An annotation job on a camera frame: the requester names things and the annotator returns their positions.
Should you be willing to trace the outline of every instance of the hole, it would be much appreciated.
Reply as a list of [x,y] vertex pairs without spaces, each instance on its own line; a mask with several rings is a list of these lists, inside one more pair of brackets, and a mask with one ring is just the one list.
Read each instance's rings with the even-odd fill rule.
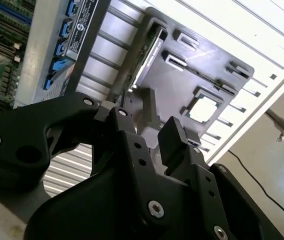
[[217,230],[217,233],[220,235],[221,238],[224,238],[224,233],[220,229]]
[[26,164],[34,164],[42,157],[42,153],[34,146],[21,146],[15,152],[16,158]]
[[138,160],[138,163],[139,163],[141,166],[146,166],[146,165],[147,165],[147,162],[144,161],[143,159],[139,159],[139,160]]
[[187,185],[191,185],[191,180],[187,179],[187,180],[184,181],[184,183],[187,184]]
[[153,208],[153,210],[156,211],[157,213],[159,213],[159,212],[161,211],[161,209],[159,208],[159,206],[156,205],[156,204],[154,204],[154,205],[152,206],[152,208]]
[[136,143],[134,143],[134,146],[135,146],[137,149],[142,148],[142,147],[141,147],[141,145],[140,145],[140,144],[138,144],[137,142],[136,142]]
[[214,192],[212,192],[212,191],[208,191],[208,193],[211,195],[211,197],[212,197],[212,198],[214,198],[214,197],[215,197]]

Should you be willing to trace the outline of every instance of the blue sata port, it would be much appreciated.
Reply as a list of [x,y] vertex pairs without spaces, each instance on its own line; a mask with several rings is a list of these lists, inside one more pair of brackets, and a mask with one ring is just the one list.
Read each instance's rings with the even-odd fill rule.
[[51,72],[56,72],[68,66],[71,61],[67,58],[56,58],[52,60]]
[[80,0],[70,0],[67,5],[66,14],[68,17],[73,17],[77,14],[77,3]]
[[44,90],[48,90],[51,87],[51,85],[53,84],[53,80],[52,80],[53,76],[54,76],[54,74],[51,74],[51,75],[48,75],[46,77],[46,80],[45,80],[44,86],[43,86]]
[[60,31],[60,37],[65,38],[66,36],[68,36],[72,29],[72,25],[73,25],[73,20],[71,18],[64,19]]
[[65,51],[67,49],[67,44],[68,44],[68,40],[65,38],[59,39],[57,41],[57,45],[54,51],[54,55],[55,56],[62,56],[65,54]]

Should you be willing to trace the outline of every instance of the ribbed metal sheet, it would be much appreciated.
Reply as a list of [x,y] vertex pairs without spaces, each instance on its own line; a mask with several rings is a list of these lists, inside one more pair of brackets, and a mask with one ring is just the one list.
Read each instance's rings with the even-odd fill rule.
[[92,148],[80,144],[75,150],[51,160],[44,176],[44,189],[52,197],[87,179],[92,170]]
[[[97,101],[106,98],[148,7],[255,69],[253,79],[202,136],[202,151],[208,161],[284,80],[284,0],[112,0],[78,92]],[[90,175],[91,149],[83,145],[80,149],[54,159],[44,178],[50,194],[58,194]]]

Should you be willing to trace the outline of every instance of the electronic component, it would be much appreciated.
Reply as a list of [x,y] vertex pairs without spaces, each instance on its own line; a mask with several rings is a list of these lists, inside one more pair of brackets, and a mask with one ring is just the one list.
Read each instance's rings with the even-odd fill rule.
[[196,89],[194,100],[187,108],[182,108],[181,115],[197,121],[202,125],[206,125],[223,102],[222,99],[203,89]]
[[55,58],[52,60],[50,70],[52,72],[59,71],[71,62],[68,58]]
[[32,19],[30,17],[25,16],[24,14],[16,11],[11,6],[9,6],[9,4],[10,3],[8,3],[8,5],[5,5],[5,4],[0,2],[0,11],[5,12],[6,14],[17,19],[18,21],[21,21],[22,23],[25,23],[27,25],[31,25]]
[[44,86],[43,86],[44,90],[48,90],[51,87],[51,85],[53,84],[53,80],[52,80],[53,76],[54,76],[54,74],[50,74],[46,77],[45,82],[44,82]]
[[68,17],[72,17],[74,15],[77,14],[77,3],[79,2],[80,0],[70,0],[68,5],[67,5],[67,9],[66,9],[66,13],[65,15],[67,15]]
[[67,45],[68,45],[68,39],[65,39],[65,38],[59,39],[55,47],[54,55],[63,56],[67,49]]
[[33,11],[22,2],[35,5],[35,0],[0,1],[0,112],[15,101],[28,41]]
[[132,70],[129,74],[129,91],[136,89],[147,75],[151,65],[156,59],[164,40],[167,38],[168,33],[165,29],[154,23],[150,28],[144,45],[142,46],[139,55],[132,66]]
[[73,26],[73,20],[71,18],[67,18],[63,20],[61,31],[60,31],[60,37],[65,38],[67,37],[72,29]]
[[216,101],[203,96],[203,98],[199,98],[196,101],[193,107],[189,110],[188,114],[191,119],[200,123],[206,123],[217,109],[218,107]]

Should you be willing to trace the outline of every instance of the circuit board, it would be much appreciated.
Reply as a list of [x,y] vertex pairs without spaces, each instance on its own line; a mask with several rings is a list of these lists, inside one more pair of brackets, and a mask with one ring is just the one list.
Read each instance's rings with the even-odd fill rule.
[[35,0],[0,0],[0,105],[13,107]]

